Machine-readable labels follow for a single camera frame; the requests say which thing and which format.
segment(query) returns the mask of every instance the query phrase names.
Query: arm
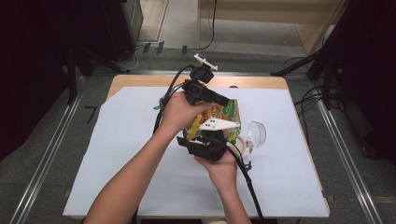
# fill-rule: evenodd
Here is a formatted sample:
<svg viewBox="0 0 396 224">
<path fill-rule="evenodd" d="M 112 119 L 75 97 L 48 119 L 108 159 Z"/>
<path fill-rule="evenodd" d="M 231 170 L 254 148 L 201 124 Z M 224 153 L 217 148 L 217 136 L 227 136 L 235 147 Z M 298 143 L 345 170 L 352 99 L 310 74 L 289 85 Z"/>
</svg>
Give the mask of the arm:
<svg viewBox="0 0 396 224">
<path fill-rule="evenodd" d="M 127 223 L 172 139 L 209 106 L 189 105 L 184 93 L 175 93 L 166 105 L 158 130 L 101 190 L 84 223 Z"/>
<path fill-rule="evenodd" d="M 207 161 L 199 157 L 195 159 L 209 172 L 220 195 L 227 223 L 251 223 L 236 189 L 236 162 L 233 155 L 226 151 L 218 161 Z"/>
</svg>

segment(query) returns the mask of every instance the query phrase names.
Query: forearm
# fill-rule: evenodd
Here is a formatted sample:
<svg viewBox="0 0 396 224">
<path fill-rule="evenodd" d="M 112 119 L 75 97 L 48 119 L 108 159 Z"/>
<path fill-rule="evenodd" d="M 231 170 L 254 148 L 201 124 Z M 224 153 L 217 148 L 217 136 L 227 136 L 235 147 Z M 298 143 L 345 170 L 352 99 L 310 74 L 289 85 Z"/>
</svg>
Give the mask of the forearm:
<svg viewBox="0 0 396 224">
<path fill-rule="evenodd" d="M 85 223 L 126 223 L 140 204 L 163 153 L 175 133 L 160 128 L 105 185 Z"/>
<path fill-rule="evenodd" d="M 251 223 L 236 189 L 219 192 L 228 224 Z"/>
</svg>

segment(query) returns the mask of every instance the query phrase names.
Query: white paper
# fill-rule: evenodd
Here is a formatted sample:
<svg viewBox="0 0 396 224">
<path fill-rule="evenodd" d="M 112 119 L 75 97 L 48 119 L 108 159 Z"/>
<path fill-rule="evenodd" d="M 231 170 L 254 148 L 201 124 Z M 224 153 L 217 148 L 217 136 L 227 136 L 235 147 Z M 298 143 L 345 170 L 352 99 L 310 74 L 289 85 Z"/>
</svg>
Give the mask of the white paper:
<svg viewBox="0 0 396 224">
<path fill-rule="evenodd" d="M 167 88 L 126 87 L 101 108 L 92 139 L 64 209 L 64 216 L 86 216 L 105 183 L 152 135 L 160 97 Z M 289 91 L 212 89 L 237 99 L 241 135 L 251 121 L 264 124 L 266 141 L 249 155 L 248 172 L 265 217 L 327 217 L 318 177 Z M 238 191 L 247 213 L 257 216 L 245 178 L 238 172 Z M 207 171 L 176 138 L 166 150 L 139 206 L 141 217 L 224 217 Z"/>
</svg>

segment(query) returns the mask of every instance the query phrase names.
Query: white bracket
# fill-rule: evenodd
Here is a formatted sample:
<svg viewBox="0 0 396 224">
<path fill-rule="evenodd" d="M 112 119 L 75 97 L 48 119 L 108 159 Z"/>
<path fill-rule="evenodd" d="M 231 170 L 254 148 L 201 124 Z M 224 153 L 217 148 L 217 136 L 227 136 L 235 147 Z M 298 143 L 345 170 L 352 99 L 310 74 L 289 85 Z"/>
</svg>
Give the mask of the white bracket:
<svg viewBox="0 0 396 224">
<path fill-rule="evenodd" d="M 206 59 L 200 58 L 200 57 L 199 57 L 199 54 L 195 54 L 195 55 L 194 55 L 194 58 L 196 58 L 196 60 L 198 60 L 198 62 L 204 63 L 204 64 L 206 64 L 207 66 L 209 66 L 211 69 L 214 69 L 214 70 L 218 71 L 218 66 L 217 66 L 217 65 L 214 66 L 213 64 L 207 62 Z"/>
<path fill-rule="evenodd" d="M 208 119 L 205 123 L 199 126 L 199 129 L 206 131 L 217 131 L 223 129 L 237 128 L 240 126 L 240 123 L 228 121 L 225 119 Z"/>
</svg>

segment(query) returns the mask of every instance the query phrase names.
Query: hand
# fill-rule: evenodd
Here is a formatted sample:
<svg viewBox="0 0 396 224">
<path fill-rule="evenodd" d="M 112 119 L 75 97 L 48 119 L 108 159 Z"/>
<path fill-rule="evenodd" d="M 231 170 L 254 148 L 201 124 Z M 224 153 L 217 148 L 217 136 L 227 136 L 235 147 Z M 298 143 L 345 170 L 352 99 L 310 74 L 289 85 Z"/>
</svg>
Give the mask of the hand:
<svg viewBox="0 0 396 224">
<path fill-rule="evenodd" d="M 236 190 L 236 161 L 229 151 L 218 161 L 208 161 L 200 157 L 195 160 L 209 172 L 213 185 L 219 194 Z"/>
<path fill-rule="evenodd" d="M 206 111 L 210 105 L 210 103 L 190 105 L 184 92 L 175 92 L 166 104 L 160 126 L 178 133 L 188 127 L 195 117 Z"/>
</svg>

